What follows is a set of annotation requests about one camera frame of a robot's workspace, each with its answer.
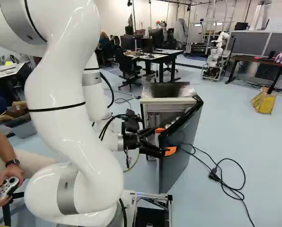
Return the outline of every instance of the wristwatch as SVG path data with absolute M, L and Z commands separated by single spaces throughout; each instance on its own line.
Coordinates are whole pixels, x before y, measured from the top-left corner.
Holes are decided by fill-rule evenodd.
M 10 164 L 15 164 L 15 165 L 20 165 L 20 162 L 19 162 L 19 160 L 18 159 L 13 159 L 13 160 L 10 160 L 9 162 L 7 162 L 6 164 L 5 164 L 5 167 L 8 167 Z

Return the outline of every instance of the desk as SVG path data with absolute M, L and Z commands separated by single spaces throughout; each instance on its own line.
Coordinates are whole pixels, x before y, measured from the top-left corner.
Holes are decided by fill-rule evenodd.
M 159 53 L 159 54 L 165 54 L 171 57 L 171 82 L 175 82 L 181 78 L 174 78 L 175 75 L 175 61 L 177 59 L 177 56 L 180 54 L 183 54 L 184 51 L 182 50 L 168 50 L 168 49 L 160 49 L 160 50 L 154 50 L 153 53 Z
M 16 81 L 14 84 L 16 85 L 17 81 L 19 81 L 21 86 L 24 87 L 26 78 L 30 72 L 31 69 L 26 63 L 18 64 L 16 68 L 13 69 L 0 71 L 0 87 L 9 101 L 19 101 L 14 91 L 12 79 L 15 77 Z
M 149 58 L 147 55 L 137 56 L 135 54 L 126 55 L 131 58 L 138 58 L 138 61 L 145 61 L 146 64 L 146 74 L 148 73 L 148 64 L 157 63 L 159 67 L 159 82 L 162 83 L 164 80 L 164 62 L 170 61 L 170 56 L 165 54 L 153 54 L 153 58 Z
M 24 66 L 25 63 L 18 64 L 15 68 L 0 71 L 0 78 L 16 75 Z
M 230 82 L 232 82 L 235 78 L 233 78 L 233 74 L 236 68 L 236 65 L 238 62 L 240 61 L 248 61 L 248 62 L 257 62 L 257 63 L 261 63 L 261 64 L 267 64 L 267 65 L 275 65 L 279 67 L 278 73 L 273 81 L 273 84 L 270 86 L 269 90 L 268 90 L 268 94 L 271 94 L 272 91 L 274 90 L 274 87 L 278 81 L 278 78 L 280 77 L 281 73 L 282 73 L 282 64 L 276 63 L 274 61 L 261 61 L 261 60 L 256 60 L 254 59 L 254 56 L 250 56 L 250 55 L 236 55 L 231 57 L 232 60 L 234 60 L 233 63 L 233 67 L 229 76 L 228 81 L 226 82 L 226 84 L 229 84 Z

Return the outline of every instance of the black stripe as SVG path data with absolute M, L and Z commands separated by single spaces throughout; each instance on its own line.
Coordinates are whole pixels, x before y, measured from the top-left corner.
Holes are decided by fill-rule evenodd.
M 40 37 L 41 39 L 43 39 L 45 42 L 47 42 L 47 41 L 42 37 L 42 35 L 38 32 L 38 30 L 37 30 L 35 24 L 33 23 L 33 20 L 32 20 L 32 18 L 31 18 L 31 14 L 29 13 L 29 10 L 28 10 L 27 0 L 24 0 L 24 4 L 25 4 L 25 6 L 26 6 L 26 12 L 27 12 L 28 19 L 29 19 L 29 21 L 31 22 L 31 25 L 32 25 L 32 27 L 34 28 L 35 32 L 39 35 L 39 37 Z
M 99 68 L 84 69 L 84 71 L 99 70 Z
M 37 109 L 37 110 L 28 110 L 29 112 L 48 112 L 48 111 L 55 111 L 55 110 L 65 110 L 65 109 L 70 109 L 74 107 L 78 107 L 81 105 L 85 105 L 86 102 L 75 104 L 75 105 L 67 105 L 67 106 L 62 106 L 62 107 L 55 107 L 55 108 L 47 108 L 47 109 Z

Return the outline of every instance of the black cable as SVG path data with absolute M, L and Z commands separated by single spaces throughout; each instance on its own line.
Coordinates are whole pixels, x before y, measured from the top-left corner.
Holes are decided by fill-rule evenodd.
M 235 160 L 231 159 L 231 158 L 223 158 L 222 160 L 220 160 L 218 163 L 216 163 L 213 158 L 206 152 L 202 151 L 201 149 L 198 149 L 196 147 L 194 147 L 192 144 L 186 144 L 186 145 L 190 145 L 192 147 L 192 149 L 194 150 L 193 153 L 191 152 L 188 152 L 184 149 L 182 149 L 183 151 L 187 152 L 188 154 L 192 155 L 193 157 L 195 157 L 198 161 L 200 161 L 203 165 L 205 165 L 209 170 L 210 170 L 210 174 L 209 174 L 209 178 L 220 183 L 221 184 L 221 187 L 222 187 L 222 191 L 228 195 L 229 197 L 235 199 L 235 200 L 239 200 L 243 203 L 245 209 L 246 209 L 246 212 L 247 212 L 247 216 L 252 224 L 253 227 L 255 227 L 251 217 L 250 217 L 250 214 L 249 214 L 249 211 L 248 211 L 248 208 L 244 202 L 244 199 L 245 199 L 245 196 L 244 194 L 241 192 L 241 190 L 244 188 L 245 184 L 246 184 L 246 174 L 245 174 L 245 171 L 243 169 L 243 167 Z M 211 160 L 212 162 L 215 164 L 215 168 L 211 169 L 205 162 L 203 162 L 201 159 L 199 159 L 198 157 L 195 156 L 195 153 L 196 153 L 196 150 L 199 150 L 201 151 L 202 153 L 206 154 Z M 239 188 L 234 188 L 234 187 L 231 187 L 231 186 L 228 186 L 228 184 L 223 181 L 223 178 L 222 178 L 222 168 L 220 167 L 220 164 L 223 162 L 223 161 L 231 161 L 231 162 L 234 162 L 241 170 L 242 170 L 242 173 L 243 173 L 243 176 L 244 176 L 244 181 L 243 181 L 243 184 L 241 187 Z M 221 174 L 220 174 L 220 177 L 216 174 L 217 173 L 217 169 L 220 169 L 221 171 Z M 232 196 L 230 195 L 228 192 L 226 192 L 226 189 L 231 191 L 235 196 Z
M 128 101 L 128 100 L 126 100 L 126 99 L 124 99 L 124 98 L 117 98 L 116 100 L 114 100 L 114 103 L 116 103 L 116 104 L 122 104 L 122 103 L 124 103 L 124 102 L 127 102 L 128 104 L 129 104 L 129 107 L 130 107 L 130 109 L 131 109 L 131 103 Z
M 110 108 L 114 102 L 114 92 L 113 89 L 111 87 L 111 84 L 109 83 L 108 79 L 101 73 L 101 77 L 103 78 L 103 80 L 106 82 L 106 84 L 108 85 L 108 87 L 111 90 L 111 103 L 107 106 L 107 108 Z
M 118 115 L 113 116 L 113 117 L 111 117 L 111 118 L 109 119 L 109 121 L 105 124 L 105 126 L 103 127 L 103 129 L 102 129 L 101 132 L 100 132 L 99 139 L 100 139 L 101 141 L 103 141 L 104 136 L 105 136 L 105 133 L 106 133 L 106 131 L 107 131 L 109 125 L 111 124 L 111 122 L 112 122 L 114 119 L 120 118 L 120 117 L 123 117 L 123 116 L 127 116 L 127 114 L 118 114 Z
M 122 201 L 122 199 L 119 199 L 121 208 L 122 208 L 122 213 L 123 213 L 123 219 L 124 219 L 124 227 L 127 227 L 127 214 L 126 214 L 126 210 L 125 210 L 125 206 L 124 203 Z

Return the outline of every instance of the game controller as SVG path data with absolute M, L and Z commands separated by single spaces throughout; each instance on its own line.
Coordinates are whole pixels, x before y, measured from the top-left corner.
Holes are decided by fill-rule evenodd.
M 19 183 L 19 179 L 14 176 L 5 180 L 2 186 L 0 186 L 0 200 L 4 200 L 7 196 L 11 196 L 18 188 Z

